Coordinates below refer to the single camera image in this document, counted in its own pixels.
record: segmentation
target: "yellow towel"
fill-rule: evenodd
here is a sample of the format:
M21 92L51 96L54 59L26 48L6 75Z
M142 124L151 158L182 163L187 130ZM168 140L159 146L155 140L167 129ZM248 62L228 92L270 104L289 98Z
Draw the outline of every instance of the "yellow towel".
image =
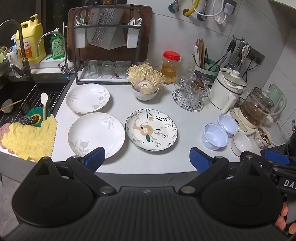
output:
M2 144L20 158L38 162L41 157L52 155L56 131L57 121L53 115L43 121L41 127L16 122L9 126L9 133L4 134Z

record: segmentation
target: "floral plate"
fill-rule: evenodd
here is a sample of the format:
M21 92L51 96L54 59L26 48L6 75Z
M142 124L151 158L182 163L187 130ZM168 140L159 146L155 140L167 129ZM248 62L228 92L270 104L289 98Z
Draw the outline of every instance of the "floral plate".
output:
M126 120L126 132L135 145L148 151L167 149L178 136L177 127L171 118L152 109L132 113Z
M81 116L73 123L68 133L68 143L72 151L81 157L101 146L108 158L120 150L125 137L119 120L97 112Z
M98 84L84 84L72 89L67 97L67 106L80 114L87 114L103 108L109 101L109 91Z

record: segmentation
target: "finger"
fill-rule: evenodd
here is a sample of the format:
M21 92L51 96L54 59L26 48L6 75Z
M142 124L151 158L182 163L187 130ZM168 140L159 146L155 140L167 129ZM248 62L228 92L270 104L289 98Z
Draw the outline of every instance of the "finger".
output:
M279 228L280 230L284 231L286 228L286 221L284 217L280 216L278 220L276 221L276 227Z
M282 216L286 216L288 214L288 203L284 202L283 204L283 208L281 210L281 215Z
M294 234L294 233L296 233L296 223L293 223L293 224L289 227L289 233L290 233L290 234Z

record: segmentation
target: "red lid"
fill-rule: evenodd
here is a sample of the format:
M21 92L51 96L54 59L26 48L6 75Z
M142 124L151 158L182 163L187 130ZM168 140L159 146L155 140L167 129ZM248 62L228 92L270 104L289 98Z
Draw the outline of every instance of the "red lid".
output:
M174 51L164 51L163 52L163 57L167 58L167 59L170 59L170 60L174 60L174 61L179 61L181 56L180 54L174 52Z

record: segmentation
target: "green dish soap bottle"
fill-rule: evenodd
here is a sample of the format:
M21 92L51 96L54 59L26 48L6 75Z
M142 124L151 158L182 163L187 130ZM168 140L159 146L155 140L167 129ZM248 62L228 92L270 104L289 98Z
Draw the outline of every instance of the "green dish soap bottle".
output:
M50 38L50 46L52 49L52 58L53 59L60 59L65 56L64 48L63 48L63 46L64 46L63 39L61 38L61 36L54 34Z

